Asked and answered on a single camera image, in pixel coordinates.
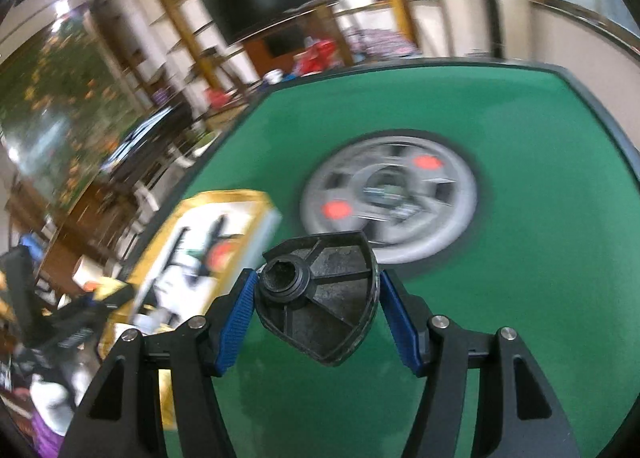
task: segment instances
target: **green table surface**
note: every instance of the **green table surface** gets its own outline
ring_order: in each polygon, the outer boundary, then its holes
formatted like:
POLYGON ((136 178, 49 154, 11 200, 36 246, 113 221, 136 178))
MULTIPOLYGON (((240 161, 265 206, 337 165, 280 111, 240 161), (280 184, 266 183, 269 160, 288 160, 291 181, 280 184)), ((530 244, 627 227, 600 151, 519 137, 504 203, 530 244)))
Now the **green table surface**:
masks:
MULTIPOLYGON (((473 159, 472 234, 405 278, 466 329, 513 326, 593 457, 640 391, 640 196, 593 112, 560 77, 439 66, 320 80, 269 96, 184 197, 256 189, 283 214, 273 244, 304 234, 306 179, 354 137, 391 128, 443 135, 473 159)), ((236 366, 214 381, 239 458, 397 458, 424 380, 402 366, 382 310, 362 346, 325 368, 250 325, 236 366)), ((457 456, 468 456, 471 371, 457 456)), ((169 435, 169 448, 177 435, 169 435)))

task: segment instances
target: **purple object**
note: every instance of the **purple object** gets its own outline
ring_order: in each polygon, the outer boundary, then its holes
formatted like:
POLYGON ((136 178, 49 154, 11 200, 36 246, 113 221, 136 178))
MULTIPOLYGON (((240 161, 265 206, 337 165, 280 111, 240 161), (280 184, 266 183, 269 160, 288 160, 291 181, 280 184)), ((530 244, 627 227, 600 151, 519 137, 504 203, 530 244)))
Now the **purple object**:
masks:
POLYGON ((420 50, 402 34, 388 29, 347 29, 351 51, 369 58, 395 60, 420 56, 420 50))
POLYGON ((164 106, 169 102, 169 91, 166 88, 161 88, 154 92, 151 99, 154 100, 154 103, 156 103, 157 106, 164 106))
POLYGON ((33 442, 36 452, 42 458, 58 458, 65 437, 54 433, 37 411, 34 411, 31 417, 31 427, 34 431, 33 442))

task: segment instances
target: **grey wheel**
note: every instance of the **grey wheel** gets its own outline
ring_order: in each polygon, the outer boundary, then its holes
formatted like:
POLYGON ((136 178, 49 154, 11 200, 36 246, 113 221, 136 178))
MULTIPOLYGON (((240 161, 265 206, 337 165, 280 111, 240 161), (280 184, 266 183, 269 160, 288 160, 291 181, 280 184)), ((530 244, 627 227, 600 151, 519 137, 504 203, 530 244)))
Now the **grey wheel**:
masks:
POLYGON ((309 234, 362 230, 380 263, 429 257, 453 243, 476 210, 476 179, 436 141, 384 135, 325 161, 303 191, 309 234))

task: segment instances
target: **red dot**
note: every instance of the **red dot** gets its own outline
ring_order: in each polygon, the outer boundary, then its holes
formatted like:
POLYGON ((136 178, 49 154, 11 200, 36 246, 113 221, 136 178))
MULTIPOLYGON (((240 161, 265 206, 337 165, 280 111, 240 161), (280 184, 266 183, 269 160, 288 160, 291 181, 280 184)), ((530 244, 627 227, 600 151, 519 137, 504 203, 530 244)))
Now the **red dot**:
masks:
POLYGON ((344 200, 331 200, 322 206, 322 213, 329 220, 340 220, 349 216, 353 212, 353 209, 349 205, 349 202, 344 200))
POLYGON ((437 157, 431 155, 418 155, 414 159, 414 164, 420 169, 440 169, 442 167, 442 161, 437 157))

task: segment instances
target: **blue object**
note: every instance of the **blue object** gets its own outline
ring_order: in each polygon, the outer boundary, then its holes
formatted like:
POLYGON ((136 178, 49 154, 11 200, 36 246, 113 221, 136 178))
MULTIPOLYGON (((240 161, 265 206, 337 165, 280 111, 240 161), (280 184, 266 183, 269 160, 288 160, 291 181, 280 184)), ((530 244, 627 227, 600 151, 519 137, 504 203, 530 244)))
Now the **blue object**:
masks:
POLYGON ((380 274, 380 305, 391 329, 402 364, 422 376, 424 364, 418 351, 418 332, 409 319, 406 308, 386 272, 380 274))
POLYGON ((257 282, 258 274, 254 271, 246 280, 225 326, 220 331, 218 358, 215 363, 216 371, 220 377, 236 363, 240 353, 242 341, 254 314, 254 287, 257 282))
POLYGON ((20 245, 24 245, 25 247, 27 247, 31 259, 35 261, 36 264, 39 265, 40 262, 44 259, 44 249, 33 234, 29 233, 20 236, 20 245))

